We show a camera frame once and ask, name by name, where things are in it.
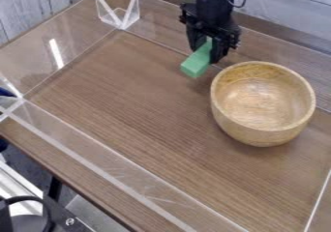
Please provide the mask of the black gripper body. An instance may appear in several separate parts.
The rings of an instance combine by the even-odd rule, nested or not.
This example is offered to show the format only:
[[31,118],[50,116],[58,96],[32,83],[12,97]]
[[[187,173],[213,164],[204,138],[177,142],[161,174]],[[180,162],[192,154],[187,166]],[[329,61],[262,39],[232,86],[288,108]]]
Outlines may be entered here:
[[235,0],[196,0],[195,3],[183,3],[180,6],[180,21],[185,24],[205,24],[208,38],[231,36],[231,48],[239,46],[240,28],[234,20]]

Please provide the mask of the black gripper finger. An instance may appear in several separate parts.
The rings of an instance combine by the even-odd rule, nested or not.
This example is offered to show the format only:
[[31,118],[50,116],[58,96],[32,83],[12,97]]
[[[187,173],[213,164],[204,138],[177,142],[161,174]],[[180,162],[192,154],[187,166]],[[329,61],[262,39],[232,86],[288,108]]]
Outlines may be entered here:
[[205,31],[205,24],[188,24],[187,25],[187,35],[189,40],[189,45],[193,51],[196,51],[207,42],[208,32]]
[[220,60],[228,55],[231,46],[231,36],[221,35],[212,39],[212,49],[209,52],[212,64],[219,63]]

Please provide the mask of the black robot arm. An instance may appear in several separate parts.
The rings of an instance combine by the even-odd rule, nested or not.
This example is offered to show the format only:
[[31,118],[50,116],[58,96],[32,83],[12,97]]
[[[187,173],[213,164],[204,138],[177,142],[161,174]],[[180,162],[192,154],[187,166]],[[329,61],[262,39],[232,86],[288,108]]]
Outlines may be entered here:
[[209,63],[216,64],[239,47],[240,27],[234,19],[235,0],[196,0],[180,5],[189,46],[196,51],[211,39]]

